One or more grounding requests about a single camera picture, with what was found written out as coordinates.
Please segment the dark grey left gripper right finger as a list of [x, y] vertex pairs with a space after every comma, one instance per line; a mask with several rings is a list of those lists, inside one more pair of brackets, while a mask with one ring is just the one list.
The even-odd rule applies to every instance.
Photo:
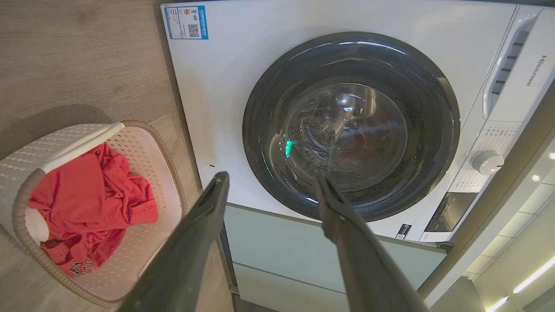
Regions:
[[424, 301], [353, 209], [321, 172], [314, 194], [325, 237], [336, 246], [349, 309], [352, 312], [426, 312]]

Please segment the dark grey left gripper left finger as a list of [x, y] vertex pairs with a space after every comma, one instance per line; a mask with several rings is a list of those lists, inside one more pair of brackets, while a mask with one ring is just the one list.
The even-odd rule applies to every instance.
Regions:
[[210, 247], [220, 236], [230, 178], [217, 172], [119, 306], [120, 312], [193, 312]]

